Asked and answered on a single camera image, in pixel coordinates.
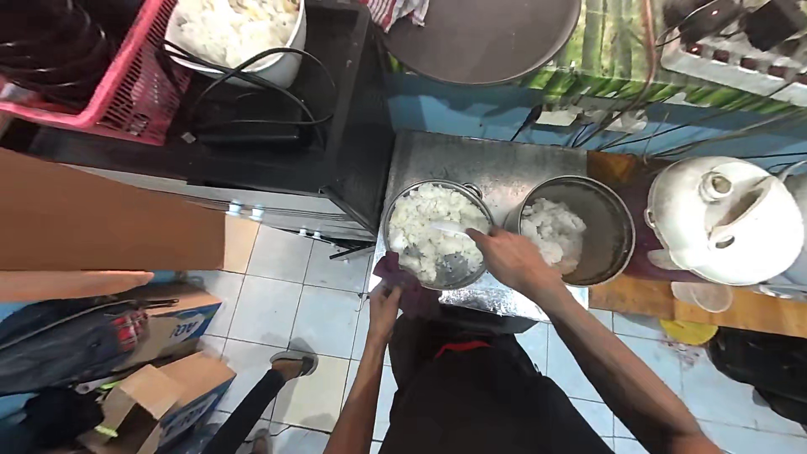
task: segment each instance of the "hand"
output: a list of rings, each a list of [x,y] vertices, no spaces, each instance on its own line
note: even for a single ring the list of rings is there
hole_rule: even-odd
[[[530,298],[530,290],[536,285],[540,289],[563,287],[560,272],[544,262],[538,246],[529,238],[495,226],[490,235],[474,229],[466,233],[482,251],[487,270],[502,284]]]
[[[370,292],[370,329],[367,340],[379,342],[386,346],[392,337],[392,327],[398,318],[398,304],[401,298],[401,287],[391,291],[384,282],[376,285]]]

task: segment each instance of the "white bucket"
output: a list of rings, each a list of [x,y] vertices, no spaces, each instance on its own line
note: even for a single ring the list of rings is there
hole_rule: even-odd
[[[178,20],[179,18],[177,14],[177,9],[174,8],[174,12],[171,13],[171,17],[168,20],[168,27],[165,29],[165,39],[174,44],[180,45],[182,40],[180,39]],[[291,32],[289,41],[286,43],[286,47],[303,50],[303,48],[305,47],[306,29],[307,29],[307,22],[305,16],[305,1],[300,0],[300,11],[299,14],[297,15],[297,22],[295,23],[294,30],[292,30]],[[174,52],[176,51],[176,49],[173,49],[170,46],[165,46],[165,49]],[[206,66],[197,65],[195,63],[191,63],[190,61],[185,61],[181,58],[176,57],[172,58],[178,64],[199,71],[200,73],[210,76],[212,78],[218,78],[222,74],[221,71],[216,69],[210,69],[207,68]],[[244,72],[255,74],[260,78],[263,78],[269,82],[274,83],[277,86],[280,86],[281,88],[288,88],[289,86],[291,86],[291,83],[294,82],[295,78],[297,77],[297,71],[299,70],[302,58],[303,58],[302,56],[294,53],[277,53],[268,56],[263,61],[262,65],[258,66],[257,68],[245,69]],[[245,82],[235,77],[229,78],[225,82],[229,82],[238,86],[254,87],[253,84]]]

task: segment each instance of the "metal counter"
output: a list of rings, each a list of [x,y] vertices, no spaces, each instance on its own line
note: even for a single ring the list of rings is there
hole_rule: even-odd
[[[502,225],[508,213],[538,184],[560,175],[585,174],[586,152],[581,149],[402,131],[392,154],[384,211],[406,186],[424,179],[447,179],[476,184],[494,221]],[[386,252],[379,234],[373,265]],[[370,275],[370,289],[379,281]],[[569,290],[588,308],[587,288]],[[548,319],[526,296],[504,286],[487,271],[468,287],[443,292],[440,302],[499,315]]]

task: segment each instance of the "person's left hand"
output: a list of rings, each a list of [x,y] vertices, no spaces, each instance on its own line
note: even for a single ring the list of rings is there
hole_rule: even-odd
[[[392,337],[392,327],[398,318],[398,304],[401,298],[401,287],[391,291],[384,282],[375,286],[370,292],[370,330],[367,339],[380,342],[386,346]]]

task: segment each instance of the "pink plastic basket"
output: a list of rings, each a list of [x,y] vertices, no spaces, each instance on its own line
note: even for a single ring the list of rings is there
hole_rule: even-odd
[[[157,64],[156,53],[177,0],[145,0],[118,54],[87,107],[66,113],[66,107],[44,102],[0,101],[0,111],[55,128],[162,145],[191,70],[171,62],[182,89],[177,92]]]

